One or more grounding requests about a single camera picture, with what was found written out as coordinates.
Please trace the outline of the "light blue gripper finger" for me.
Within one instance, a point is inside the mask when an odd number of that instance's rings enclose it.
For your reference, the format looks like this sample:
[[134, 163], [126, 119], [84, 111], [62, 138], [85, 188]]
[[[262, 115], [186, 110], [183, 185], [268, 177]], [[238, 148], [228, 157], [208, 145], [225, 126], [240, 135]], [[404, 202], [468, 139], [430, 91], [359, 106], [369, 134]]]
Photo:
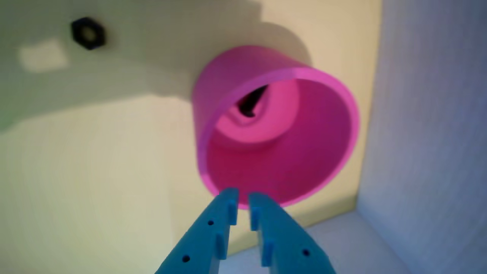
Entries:
[[239, 191], [227, 188], [209, 203], [167, 255], [157, 274], [217, 274], [237, 224]]
[[262, 267], [270, 274], [335, 274], [327, 254], [277, 202], [249, 195], [250, 229], [257, 232]]

